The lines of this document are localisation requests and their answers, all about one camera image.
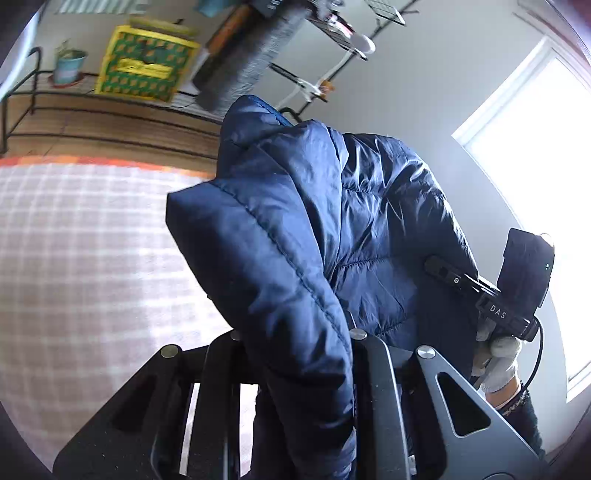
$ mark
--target window frame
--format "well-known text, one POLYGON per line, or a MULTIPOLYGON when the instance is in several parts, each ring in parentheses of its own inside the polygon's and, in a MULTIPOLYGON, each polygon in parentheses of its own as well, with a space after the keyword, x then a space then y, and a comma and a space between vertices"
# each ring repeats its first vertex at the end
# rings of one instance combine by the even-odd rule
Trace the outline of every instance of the window frame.
MULTIPOLYGON (((567 67, 591 93, 591 68, 589 64, 584 63, 576 53, 572 52, 571 48, 565 42, 545 35, 525 60, 509 75, 506 81, 452 134, 454 140, 464 148, 495 186, 520 226, 522 226, 522 222, 509 202, 507 202, 503 193, 489 177, 486 169, 480 164, 478 159, 471 155, 470 143, 503 111, 521 89, 534 80, 554 59, 557 59, 567 67)), ((569 402, 591 385, 591 358, 586 366, 578 373, 573 376, 569 376, 566 373, 566 380, 566 401, 569 402)))

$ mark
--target jacket sleeve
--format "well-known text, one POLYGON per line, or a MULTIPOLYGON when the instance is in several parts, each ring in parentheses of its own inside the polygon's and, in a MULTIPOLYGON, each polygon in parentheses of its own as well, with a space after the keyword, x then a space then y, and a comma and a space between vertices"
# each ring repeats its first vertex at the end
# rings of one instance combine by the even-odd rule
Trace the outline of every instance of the jacket sleeve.
POLYGON ((302 199, 257 147, 290 127, 260 102, 243 97, 230 109, 217 178, 169 194, 166 221, 264 371, 298 475, 330 476, 355 458, 351 344, 302 199))

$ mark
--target checkered fabric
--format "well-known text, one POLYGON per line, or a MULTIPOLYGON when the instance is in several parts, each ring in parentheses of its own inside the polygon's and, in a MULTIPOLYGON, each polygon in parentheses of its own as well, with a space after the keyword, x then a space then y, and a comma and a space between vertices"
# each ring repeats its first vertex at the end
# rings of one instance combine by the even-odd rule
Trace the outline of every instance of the checkered fabric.
MULTIPOLYGON (((229 330, 164 223, 166 194, 199 181, 93 164, 0 168, 0 401, 49 468, 161 346, 229 330)), ((243 413, 246 471, 252 406, 243 413)))

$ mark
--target black metal rod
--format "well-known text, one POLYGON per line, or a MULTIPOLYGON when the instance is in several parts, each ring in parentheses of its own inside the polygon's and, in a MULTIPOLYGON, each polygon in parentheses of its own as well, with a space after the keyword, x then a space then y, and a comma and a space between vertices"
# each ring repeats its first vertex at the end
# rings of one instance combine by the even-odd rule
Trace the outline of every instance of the black metal rod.
MULTIPOLYGON (((402 15, 402 14, 404 14, 404 13, 407 13, 407 14, 408 14, 408 13, 414 13, 414 12, 410 12, 408 9, 409 9, 409 8, 411 8, 411 7, 412 7, 412 6, 413 6, 415 3, 417 3, 418 1, 419 1, 419 0, 410 0, 410 2, 408 2, 406 5, 404 5, 404 7, 402 7, 402 8, 399 10, 399 13, 400 13, 401 15, 402 15)), ((377 36, 378 36, 378 35, 379 35, 379 34, 382 32, 382 30, 384 30, 384 29, 385 29, 387 26, 389 26, 389 25, 390 25, 390 24, 392 24, 392 23, 396 23, 397 25, 401 25, 401 26, 403 26, 403 27, 405 27, 405 26, 406 26, 406 24, 402 24, 402 23, 400 23, 399 21, 396 21, 396 20, 394 20, 393 18, 387 18, 387 20, 388 20, 388 21, 387 21, 386 23, 384 23, 384 24, 378 24, 378 26, 376 27, 376 29, 374 30, 374 32, 373 32, 373 33, 372 33, 372 34, 369 36, 369 38, 370 38, 371 40, 373 40, 375 37, 377 37, 377 36)), ((327 79, 327 80, 328 80, 329 82, 330 82, 330 81, 332 81, 332 79, 333 79, 333 78, 335 78, 335 77, 336 77, 336 76, 337 76, 337 75, 340 73, 340 71, 341 71, 341 70, 343 70, 343 69, 344 69, 344 68, 345 68, 345 67, 346 67, 346 66, 349 64, 349 62, 350 62, 351 60, 353 60, 353 59, 354 59, 356 56, 357 56, 357 55, 355 55, 355 54, 352 54, 352 55, 351 55, 351 56, 350 56, 350 57, 349 57, 349 58, 348 58, 348 59, 347 59, 347 60, 346 60, 346 61, 345 61, 345 62, 344 62, 344 63, 343 63, 343 64, 342 64, 342 65, 341 65, 341 66, 340 66, 338 69, 336 69, 336 70, 335 70, 335 71, 332 73, 332 75, 330 75, 330 77, 328 77, 328 79, 327 79)), ((305 110, 306 110, 306 109, 307 109, 307 108, 308 108, 308 107, 309 107, 309 106, 312 104, 312 101, 310 101, 310 102, 306 102, 306 104, 305 104, 305 105, 304 105, 304 106, 303 106, 303 107, 302 107, 302 108, 301 108, 301 109, 300 109, 300 110, 297 112, 298 116, 300 116, 300 115, 301 115, 301 114, 302 114, 302 113, 303 113, 303 112, 304 112, 304 111, 305 111, 305 110)))
POLYGON ((37 62, 35 64, 35 70, 34 70, 34 75, 33 75, 33 94, 31 95, 31 115, 33 115, 35 113, 35 107, 37 104, 37 85, 38 85, 38 81, 39 81, 39 70, 41 69, 41 56, 43 55, 43 53, 41 52, 41 49, 39 47, 35 47, 34 49, 32 49, 31 52, 29 53, 29 56, 31 56, 33 53, 37 53, 37 62))
POLYGON ((294 118, 294 120, 296 122, 298 122, 299 124, 301 123, 301 118, 298 115, 298 113, 297 112, 294 112, 291 108, 289 108, 287 106, 286 107, 283 107, 281 110, 279 110, 279 113, 282 114, 282 115, 284 113, 289 113, 294 118))
POLYGON ((119 112, 107 112, 104 110, 91 110, 88 108, 71 108, 68 106, 38 106, 37 110, 58 110, 62 112, 84 112, 84 113, 98 113, 99 115, 113 115, 113 116, 122 116, 124 118, 130 118, 132 120, 141 120, 145 122, 152 122, 155 124, 160 125, 168 125, 169 127, 176 127, 176 128, 184 128, 185 130, 189 130, 191 132, 195 132, 201 135, 208 135, 210 137, 219 138, 219 134, 215 132, 208 132, 207 130, 201 130, 200 128, 189 127, 187 125, 182 124, 175 124, 174 122, 166 122, 164 120, 157 120, 154 118, 145 118, 139 115, 130 115, 128 113, 119 113, 119 112))
POLYGON ((31 78, 33 75, 35 75, 35 70, 30 71, 29 73, 27 73, 27 76, 24 77, 20 82, 18 82, 7 94, 6 96, 10 96, 10 95, 14 95, 14 90, 16 90, 17 88, 19 88, 20 86, 22 86, 23 83, 25 83, 29 78, 31 78))
POLYGON ((8 151, 8 99, 7 95, 2 99, 2 155, 8 151))
POLYGON ((16 128, 18 127, 18 124, 21 123, 22 119, 25 118, 26 114, 29 113, 32 109, 32 105, 29 105, 27 107, 27 109, 22 113, 22 115, 20 117, 18 117, 18 120, 14 123, 13 127, 10 129, 10 132, 7 133, 6 137, 10 137, 12 135, 12 132, 14 132, 16 130, 16 128))
POLYGON ((375 10, 374 10, 374 14, 376 15, 376 17, 383 18, 384 20, 387 20, 388 22, 396 23, 397 25, 400 25, 402 27, 405 27, 406 26, 406 23, 401 22, 398 19, 398 16, 396 16, 396 15, 394 17, 387 17, 386 15, 377 13, 375 10))
POLYGON ((166 150, 169 152, 180 153, 183 155, 191 155, 193 157, 208 158, 210 160, 217 160, 217 156, 208 155, 205 153, 198 153, 192 150, 182 150, 181 148, 164 147, 162 145, 155 145, 143 142, 134 142, 131 140, 118 140, 116 138, 106 137, 90 137, 88 135, 70 135, 70 134, 51 134, 51 133, 13 133, 11 137, 58 137, 58 138, 75 138, 78 140, 93 140, 98 142, 120 143, 124 145, 133 145, 135 147, 155 148, 157 150, 166 150))
MULTIPOLYGON (((53 71, 52 70, 39 70, 39 74, 41 74, 41 73, 53 73, 53 71)), ((93 72, 83 72, 83 75, 85 77, 98 77, 99 76, 98 73, 93 73, 93 72)), ((193 99, 194 98, 197 98, 197 95, 195 93, 183 92, 182 90, 178 90, 177 91, 177 95, 184 95, 184 96, 191 97, 193 99)), ((216 119, 210 118, 208 116, 204 116, 203 118, 206 119, 208 122, 211 122, 211 123, 215 123, 215 124, 218 124, 218 125, 221 125, 222 124, 220 122, 220 120, 216 120, 216 119)))
POLYGON ((285 68, 278 65, 277 63, 270 63, 269 68, 271 70, 273 70, 273 72, 278 73, 283 78, 286 78, 286 79, 292 81, 293 83, 298 83, 300 81, 299 77, 296 74, 291 73, 289 70, 286 70, 285 68))
MULTIPOLYGON (((11 95, 32 95, 33 91, 32 90, 28 90, 26 92, 14 92, 11 95)), ((191 118, 196 118, 197 120, 203 120, 205 122, 209 122, 212 124, 216 124, 216 125, 221 125, 222 123, 219 120, 215 120, 213 118, 209 118, 203 115, 198 115, 196 113, 188 113, 188 112, 182 112, 180 110, 175 110, 174 107, 170 107, 170 106, 160 106, 160 105, 152 105, 150 103, 142 103, 142 102, 138 102, 135 100, 127 100, 124 98, 114 98, 114 97, 110 97, 108 95, 88 95, 87 93, 79 93, 79 92, 52 92, 50 90, 38 90, 37 91, 37 95, 65 95, 65 96, 70 96, 70 97, 79 97, 79 98, 90 98, 90 99, 97 99, 97 100, 106 100, 108 102, 115 102, 115 103, 125 103, 127 105, 137 105, 137 106, 143 106, 146 108, 153 108, 156 110, 161 110, 163 112, 174 112, 177 113, 179 115, 184 115, 184 116, 188 116, 191 118)))

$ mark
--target window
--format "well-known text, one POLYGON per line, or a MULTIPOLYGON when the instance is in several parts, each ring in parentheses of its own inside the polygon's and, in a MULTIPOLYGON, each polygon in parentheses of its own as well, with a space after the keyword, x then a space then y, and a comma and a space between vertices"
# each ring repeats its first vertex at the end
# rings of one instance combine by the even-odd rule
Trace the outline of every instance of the window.
POLYGON ((549 38, 455 133, 525 230, 556 246, 569 399, 591 383, 591 77, 549 38))

